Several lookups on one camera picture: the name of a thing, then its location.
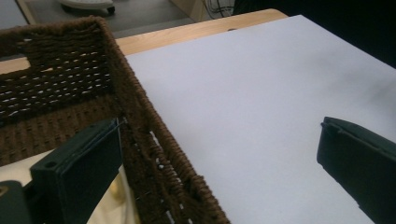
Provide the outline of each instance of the wicker basket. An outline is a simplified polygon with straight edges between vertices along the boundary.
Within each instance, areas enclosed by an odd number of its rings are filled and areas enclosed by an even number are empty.
[[[228,223],[154,110],[100,18],[0,31],[0,166],[54,149],[101,119],[122,118],[123,163],[143,223]]]

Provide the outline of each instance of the white table surface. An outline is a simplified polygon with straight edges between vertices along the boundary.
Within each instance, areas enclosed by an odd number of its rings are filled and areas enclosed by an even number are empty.
[[[297,16],[127,56],[232,223],[372,223],[316,161],[325,116],[396,141],[396,71]]]

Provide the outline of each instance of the white sheet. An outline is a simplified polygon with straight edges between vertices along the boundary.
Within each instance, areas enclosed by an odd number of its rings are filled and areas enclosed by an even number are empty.
[[[396,141],[396,72],[297,16],[129,55],[232,223],[372,223],[317,163],[325,116]]]

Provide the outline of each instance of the caster wheel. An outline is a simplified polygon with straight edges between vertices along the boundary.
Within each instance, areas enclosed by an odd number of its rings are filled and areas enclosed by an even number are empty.
[[[71,7],[65,6],[64,4],[61,4],[61,7],[62,7],[62,9],[63,9],[65,12],[70,12],[70,11],[72,10]]]
[[[112,15],[114,15],[114,12],[116,11],[116,8],[115,7],[109,7],[108,9],[107,9],[107,12],[108,12],[108,15],[109,16],[112,16]]]

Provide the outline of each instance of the brown woven basket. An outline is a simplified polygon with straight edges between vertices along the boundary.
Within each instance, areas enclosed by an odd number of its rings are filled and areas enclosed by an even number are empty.
[[[30,67],[0,75],[0,166],[117,117],[127,121],[121,128],[123,164],[142,223],[229,223],[103,19],[0,31],[0,57],[18,54]]]

